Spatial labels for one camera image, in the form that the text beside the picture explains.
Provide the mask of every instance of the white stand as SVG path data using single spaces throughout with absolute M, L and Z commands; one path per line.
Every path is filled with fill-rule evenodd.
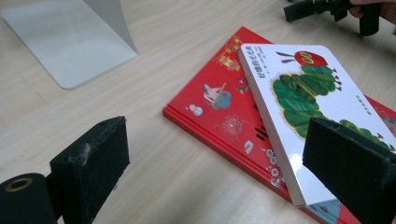
M 138 55 L 120 0 L 50 0 L 8 9 L 3 18 L 65 89 Z

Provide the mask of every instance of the children's book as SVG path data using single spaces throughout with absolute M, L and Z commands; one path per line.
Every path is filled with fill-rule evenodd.
M 395 137 L 325 47 L 244 44 L 239 57 L 294 205 L 336 199 L 303 166 L 311 117 L 339 122 L 394 151 Z
M 243 43 L 270 43 L 241 27 L 163 109 L 163 115 L 290 202 L 237 51 Z M 396 113 L 376 105 L 396 129 Z M 301 207 L 320 223 L 359 223 L 337 200 Z

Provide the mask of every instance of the black object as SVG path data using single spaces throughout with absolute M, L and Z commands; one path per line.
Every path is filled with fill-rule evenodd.
M 50 161 L 51 174 L 0 185 L 1 224 L 92 223 L 128 166 L 125 117 L 104 120 Z
M 305 0 L 284 7 L 286 21 L 296 21 L 301 18 L 330 11 L 334 21 L 340 21 L 347 16 L 347 11 L 352 8 L 349 0 Z M 364 16 L 360 18 L 360 34 L 374 35 L 379 26 L 379 4 L 361 6 Z
M 310 120 L 303 165 L 361 223 L 392 222 L 396 155 L 334 121 Z

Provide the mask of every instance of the red book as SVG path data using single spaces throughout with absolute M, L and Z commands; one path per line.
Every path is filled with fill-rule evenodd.
M 271 44 L 241 27 L 163 109 L 163 115 L 290 202 L 239 62 L 237 51 L 242 43 Z M 389 127 L 396 130 L 396 113 L 375 103 L 377 111 L 388 118 L 384 120 L 393 120 Z M 338 201 L 301 209 L 321 223 L 359 223 Z

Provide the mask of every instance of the wooden table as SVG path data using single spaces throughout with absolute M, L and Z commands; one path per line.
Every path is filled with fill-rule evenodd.
M 27 0 L 2 0 L 0 9 Z M 122 0 L 140 56 L 61 89 L 0 21 L 0 182 L 49 161 L 97 122 L 127 118 L 131 165 L 94 223 L 315 223 L 162 116 L 163 107 L 240 27 L 278 44 L 328 47 L 361 90 L 396 109 L 396 36 L 360 38 L 329 13 L 285 21 L 287 1 Z

